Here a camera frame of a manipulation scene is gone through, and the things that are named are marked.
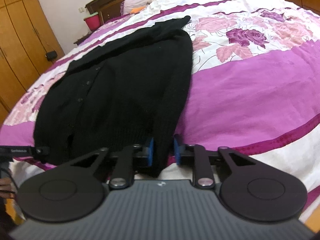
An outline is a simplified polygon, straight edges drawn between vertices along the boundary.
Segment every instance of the floral bedspread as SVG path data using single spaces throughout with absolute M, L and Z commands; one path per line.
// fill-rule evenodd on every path
M 5 120 L 0 145 L 34 145 L 41 102 L 72 60 L 186 15 L 193 77 L 176 132 L 186 143 L 208 150 L 227 145 L 298 177 L 309 192 L 305 220 L 320 203 L 320 16 L 284 0 L 154 1 L 106 26 L 44 73 Z M 170 158 L 168 165 L 174 162 Z M 19 184 L 53 166 L 20 158 L 11 168 Z M 186 174 L 172 164 L 160 179 L 191 178 Z

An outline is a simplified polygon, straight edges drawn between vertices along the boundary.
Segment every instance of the black device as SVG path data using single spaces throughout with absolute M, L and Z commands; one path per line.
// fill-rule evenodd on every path
M 177 164 L 193 167 L 192 181 L 134 180 L 136 169 L 152 164 L 153 139 L 121 152 L 101 148 L 25 181 L 17 202 L 27 221 L 10 236 L 16 240 L 314 237 L 298 220 L 307 190 L 296 177 L 228 147 L 207 151 L 182 143 L 179 136 L 173 144 Z

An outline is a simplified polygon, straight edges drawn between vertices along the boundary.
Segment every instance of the red trash bin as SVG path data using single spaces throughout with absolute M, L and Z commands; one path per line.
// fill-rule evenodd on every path
M 94 32 L 96 29 L 100 27 L 100 19 L 99 14 L 97 12 L 89 15 L 88 17 L 83 19 L 87 26 L 89 27 L 90 31 Z

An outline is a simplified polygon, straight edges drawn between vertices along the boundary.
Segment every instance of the black cable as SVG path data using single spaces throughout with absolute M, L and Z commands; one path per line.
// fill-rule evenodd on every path
M 18 190 L 18 186 L 17 186 L 16 182 L 14 181 L 14 179 L 12 178 L 10 172 L 8 170 L 4 169 L 4 168 L 0 168 L 0 171 L 3 171 L 4 173 L 6 173 L 9 176 L 9 178 L 11 179 L 11 181 L 14 184 L 15 188 Z M 0 192 L 1 193 L 13 193 L 13 194 L 15 194 L 14 191 L 10 191 L 10 190 L 0 190 Z

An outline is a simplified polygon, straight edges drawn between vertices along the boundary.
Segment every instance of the black circular disc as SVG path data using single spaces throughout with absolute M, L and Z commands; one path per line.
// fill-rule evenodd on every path
M 277 222 L 296 217 L 307 200 L 303 183 L 290 174 L 272 169 L 237 171 L 222 184 L 220 197 L 241 217 L 262 222 Z
M 25 181 L 17 201 L 24 214 L 42 222 L 78 220 L 96 210 L 104 199 L 104 188 L 80 167 L 55 169 Z

